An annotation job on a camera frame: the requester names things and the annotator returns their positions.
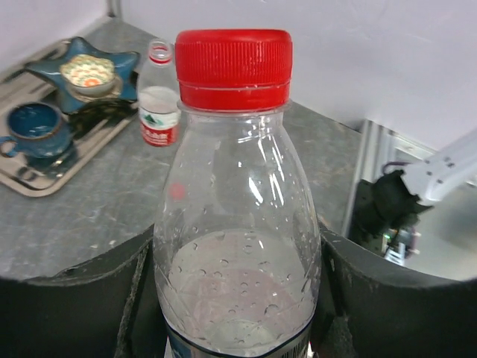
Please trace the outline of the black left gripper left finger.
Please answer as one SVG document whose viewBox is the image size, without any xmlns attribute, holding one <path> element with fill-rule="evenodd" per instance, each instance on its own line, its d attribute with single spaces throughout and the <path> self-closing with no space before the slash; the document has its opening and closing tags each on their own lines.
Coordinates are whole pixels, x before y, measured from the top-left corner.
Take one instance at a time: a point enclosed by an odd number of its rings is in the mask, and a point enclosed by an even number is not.
<svg viewBox="0 0 477 358">
<path fill-rule="evenodd" d="M 152 230 L 53 277 L 1 279 L 2 357 L 163 357 Z"/>
</svg>

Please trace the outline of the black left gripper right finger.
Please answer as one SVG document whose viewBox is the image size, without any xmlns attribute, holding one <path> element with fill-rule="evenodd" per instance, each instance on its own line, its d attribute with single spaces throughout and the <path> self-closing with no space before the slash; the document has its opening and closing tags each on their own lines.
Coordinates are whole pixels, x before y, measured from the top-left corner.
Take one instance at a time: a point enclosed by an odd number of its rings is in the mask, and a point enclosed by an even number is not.
<svg viewBox="0 0 477 358">
<path fill-rule="evenodd" d="M 320 357 L 475 357 L 476 280 L 389 263 L 324 224 L 311 345 Z"/>
</svg>

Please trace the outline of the clear bottle red cap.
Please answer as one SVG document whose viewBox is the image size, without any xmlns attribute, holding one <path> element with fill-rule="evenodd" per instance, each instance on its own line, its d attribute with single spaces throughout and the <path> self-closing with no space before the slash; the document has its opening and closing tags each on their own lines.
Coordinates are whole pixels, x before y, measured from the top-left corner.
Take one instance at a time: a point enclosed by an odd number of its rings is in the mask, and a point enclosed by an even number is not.
<svg viewBox="0 0 477 358">
<path fill-rule="evenodd" d="M 154 223 L 154 274 L 175 357 L 305 357 L 320 285 L 312 193 L 284 107 L 183 107 Z M 183 200 L 169 196 L 173 183 Z"/>
</svg>

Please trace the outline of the clear bottle red label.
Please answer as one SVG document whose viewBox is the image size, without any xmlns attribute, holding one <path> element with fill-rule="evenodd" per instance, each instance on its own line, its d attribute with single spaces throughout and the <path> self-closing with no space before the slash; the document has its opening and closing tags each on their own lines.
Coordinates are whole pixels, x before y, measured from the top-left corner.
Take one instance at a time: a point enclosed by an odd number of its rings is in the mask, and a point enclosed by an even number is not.
<svg viewBox="0 0 477 358">
<path fill-rule="evenodd" d="M 177 140 L 181 111 L 173 48 L 156 38 L 148 46 L 136 84 L 140 132 L 154 147 L 172 145 Z"/>
</svg>

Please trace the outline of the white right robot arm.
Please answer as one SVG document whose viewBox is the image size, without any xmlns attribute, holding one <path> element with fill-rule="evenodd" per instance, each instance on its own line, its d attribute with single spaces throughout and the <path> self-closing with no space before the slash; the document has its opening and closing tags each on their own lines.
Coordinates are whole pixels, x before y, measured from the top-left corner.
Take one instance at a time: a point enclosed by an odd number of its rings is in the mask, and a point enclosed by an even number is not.
<svg viewBox="0 0 477 358">
<path fill-rule="evenodd" d="M 386 163 L 374 182 L 358 182 L 348 238 L 402 266 L 415 252 L 419 215 L 475 173 L 476 131 L 420 162 Z"/>
</svg>

